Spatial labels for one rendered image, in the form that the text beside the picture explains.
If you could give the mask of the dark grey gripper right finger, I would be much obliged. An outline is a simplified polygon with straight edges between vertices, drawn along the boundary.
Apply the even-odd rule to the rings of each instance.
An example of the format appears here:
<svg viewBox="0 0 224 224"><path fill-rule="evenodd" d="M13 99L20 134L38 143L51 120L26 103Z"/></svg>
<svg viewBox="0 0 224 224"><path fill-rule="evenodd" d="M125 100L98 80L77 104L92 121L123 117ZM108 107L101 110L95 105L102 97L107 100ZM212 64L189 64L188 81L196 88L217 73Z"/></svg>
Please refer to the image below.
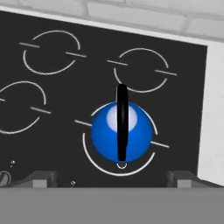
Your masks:
<svg viewBox="0 0 224 224"><path fill-rule="evenodd" d="M201 180L189 171L168 171L167 186L172 188L213 188L216 184Z"/></svg>

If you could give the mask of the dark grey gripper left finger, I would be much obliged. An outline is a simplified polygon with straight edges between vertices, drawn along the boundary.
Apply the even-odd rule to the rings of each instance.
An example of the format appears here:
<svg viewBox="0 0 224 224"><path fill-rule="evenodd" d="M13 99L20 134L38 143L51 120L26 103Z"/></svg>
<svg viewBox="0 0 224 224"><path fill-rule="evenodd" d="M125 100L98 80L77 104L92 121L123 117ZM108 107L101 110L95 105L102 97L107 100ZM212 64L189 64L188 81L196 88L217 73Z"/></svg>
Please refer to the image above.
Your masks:
<svg viewBox="0 0 224 224"><path fill-rule="evenodd" d="M34 171L25 179L10 185L16 188L54 188L57 186L56 171Z"/></svg>

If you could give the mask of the dark round hob knob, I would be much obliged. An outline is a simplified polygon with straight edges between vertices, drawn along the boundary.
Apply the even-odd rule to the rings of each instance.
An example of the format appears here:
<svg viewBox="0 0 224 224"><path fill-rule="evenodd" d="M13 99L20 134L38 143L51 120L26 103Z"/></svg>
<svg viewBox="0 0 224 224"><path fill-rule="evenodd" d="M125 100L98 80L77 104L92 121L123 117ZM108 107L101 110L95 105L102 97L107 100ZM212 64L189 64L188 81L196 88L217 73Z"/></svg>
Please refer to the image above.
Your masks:
<svg viewBox="0 0 224 224"><path fill-rule="evenodd" d="M11 182L11 175L7 171L0 171L0 186L7 186Z"/></svg>

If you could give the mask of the black hob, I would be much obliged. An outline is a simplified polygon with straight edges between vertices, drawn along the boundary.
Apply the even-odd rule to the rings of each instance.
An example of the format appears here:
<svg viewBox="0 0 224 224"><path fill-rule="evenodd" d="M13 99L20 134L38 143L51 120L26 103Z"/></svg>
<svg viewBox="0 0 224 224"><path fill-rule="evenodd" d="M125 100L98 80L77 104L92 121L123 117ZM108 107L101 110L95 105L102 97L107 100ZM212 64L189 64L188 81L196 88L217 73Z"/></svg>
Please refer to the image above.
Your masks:
<svg viewBox="0 0 224 224"><path fill-rule="evenodd" d="M0 10L0 171L54 171L61 187L163 187L196 172L207 48ZM90 136L92 114L125 84L153 133L120 168Z"/></svg>

